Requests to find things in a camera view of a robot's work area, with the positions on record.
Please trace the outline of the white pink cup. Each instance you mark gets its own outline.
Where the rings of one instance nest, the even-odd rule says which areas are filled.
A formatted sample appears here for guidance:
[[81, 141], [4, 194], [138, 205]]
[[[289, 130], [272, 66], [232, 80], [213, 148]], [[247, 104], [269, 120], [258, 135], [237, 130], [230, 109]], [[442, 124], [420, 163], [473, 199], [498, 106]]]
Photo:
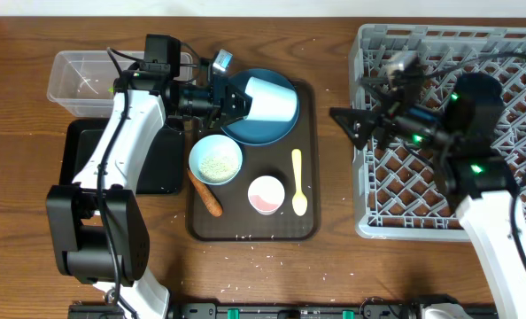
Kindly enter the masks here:
[[251, 182], [247, 196], [256, 212], [271, 215], [281, 207], [285, 199], [285, 189], [277, 178], [263, 175]]

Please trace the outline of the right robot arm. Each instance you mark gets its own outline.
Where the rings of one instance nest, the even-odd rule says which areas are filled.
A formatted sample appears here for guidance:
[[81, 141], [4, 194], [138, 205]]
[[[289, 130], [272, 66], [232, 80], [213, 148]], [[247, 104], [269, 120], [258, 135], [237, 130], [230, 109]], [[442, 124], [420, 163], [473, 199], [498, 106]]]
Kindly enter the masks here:
[[501, 85], [487, 74], [463, 74], [443, 113], [417, 105], [421, 83], [395, 79], [377, 97], [375, 110], [332, 108], [330, 117], [362, 150], [370, 138], [380, 149], [395, 138], [433, 154], [433, 179], [482, 265], [500, 318], [526, 318], [526, 225], [520, 185], [503, 156], [491, 146], [505, 105]]

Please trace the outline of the light blue cup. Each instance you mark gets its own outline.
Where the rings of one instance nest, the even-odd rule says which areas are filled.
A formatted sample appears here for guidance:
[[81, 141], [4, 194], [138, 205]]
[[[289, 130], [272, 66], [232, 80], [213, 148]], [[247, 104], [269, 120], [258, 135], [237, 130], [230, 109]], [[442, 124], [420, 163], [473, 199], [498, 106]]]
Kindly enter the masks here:
[[245, 87], [251, 97], [251, 109], [246, 121], [288, 122], [295, 116], [298, 97], [293, 89], [251, 77]]

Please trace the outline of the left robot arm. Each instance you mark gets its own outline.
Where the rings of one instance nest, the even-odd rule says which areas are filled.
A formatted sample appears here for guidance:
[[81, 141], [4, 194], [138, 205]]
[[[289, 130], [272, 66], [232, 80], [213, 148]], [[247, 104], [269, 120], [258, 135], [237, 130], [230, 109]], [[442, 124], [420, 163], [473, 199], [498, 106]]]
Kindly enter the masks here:
[[70, 318], [165, 318], [170, 291], [148, 267], [150, 237], [135, 199], [143, 164], [166, 119], [220, 128], [245, 118], [252, 99], [225, 75], [232, 55], [199, 58], [206, 83], [179, 80], [184, 43], [147, 35], [144, 55], [119, 68], [113, 108], [84, 168], [54, 185], [46, 211], [58, 271], [91, 284], [104, 304], [73, 304]]

